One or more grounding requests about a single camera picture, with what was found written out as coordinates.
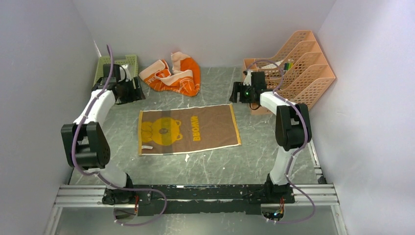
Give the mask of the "orange plastic file organizer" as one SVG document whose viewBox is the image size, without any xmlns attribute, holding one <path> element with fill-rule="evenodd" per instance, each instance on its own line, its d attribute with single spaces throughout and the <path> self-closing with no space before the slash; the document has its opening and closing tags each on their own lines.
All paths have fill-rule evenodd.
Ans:
<svg viewBox="0 0 415 235">
<path fill-rule="evenodd" d="M 284 63 L 288 59 L 293 59 L 295 63 L 285 72 Z M 261 69 L 278 61 L 282 63 L 275 69 Z M 305 103 L 309 109 L 336 79 L 311 30 L 295 31 L 271 58 L 245 58 L 242 69 L 263 71 L 269 89 L 278 87 L 280 96 L 291 102 Z"/>
</svg>

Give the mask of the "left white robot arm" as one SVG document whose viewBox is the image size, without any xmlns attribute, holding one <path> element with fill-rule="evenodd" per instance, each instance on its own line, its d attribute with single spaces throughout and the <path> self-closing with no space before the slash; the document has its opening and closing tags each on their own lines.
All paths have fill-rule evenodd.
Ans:
<svg viewBox="0 0 415 235">
<path fill-rule="evenodd" d="M 124 204 L 136 195 L 127 173 L 110 164 L 111 150 L 102 124 L 114 105 L 144 99 L 130 65 L 104 64 L 103 76 L 92 87 L 91 97 L 81 115 L 61 128 L 69 166 L 85 176 L 96 176 L 108 189 L 116 189 L 116 198 Z"/>
</svg>

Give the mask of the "brown yellow bear towel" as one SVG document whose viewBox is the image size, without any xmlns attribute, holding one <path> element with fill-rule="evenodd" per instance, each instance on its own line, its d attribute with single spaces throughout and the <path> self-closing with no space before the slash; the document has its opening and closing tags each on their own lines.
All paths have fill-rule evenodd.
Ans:
<svg viewBox="0 0 415 235">
<path fill-rule="evenodd" d="M 231 104 L 141 111 L 138 154 L 187 154 L 241 145 Z"/>
</svg>

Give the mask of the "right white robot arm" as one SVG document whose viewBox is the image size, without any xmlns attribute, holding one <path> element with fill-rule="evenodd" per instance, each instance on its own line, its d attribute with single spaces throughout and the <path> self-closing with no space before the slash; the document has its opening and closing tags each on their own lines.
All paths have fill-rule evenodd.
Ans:
<svg viewBox="0 0 415 235">
<path fill-rule="evenodd" d="M 290 190 L 290 174 L 296 155 L 312 137 L 308 107 L 304 103 L 293 103 L 269 89 L 263 71 L 244 71 L 245 79 L 234 82 L 230 102 L 256 104 L 264 107 L 276 117 L 275 138 L 278 152 L 275 164 L 264 184 L 264 197 L 275 203 Z"/>
</svg>

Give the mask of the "orange and cream towel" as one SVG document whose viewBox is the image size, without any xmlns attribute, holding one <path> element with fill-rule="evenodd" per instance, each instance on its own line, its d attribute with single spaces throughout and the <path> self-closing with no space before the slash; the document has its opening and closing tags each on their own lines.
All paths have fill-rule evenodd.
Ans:
<svg viewBox="0 0 415 235">
<path fill-rule="evenodd" d="M 201 71 L 198 63 L 182 52 L 171 54 L 172 68 L 162 59 L 154 62 L 138 76 L 155 91 L 173 91 L 185 96 L 196 96 L 201 89 Z"/>
</svg>

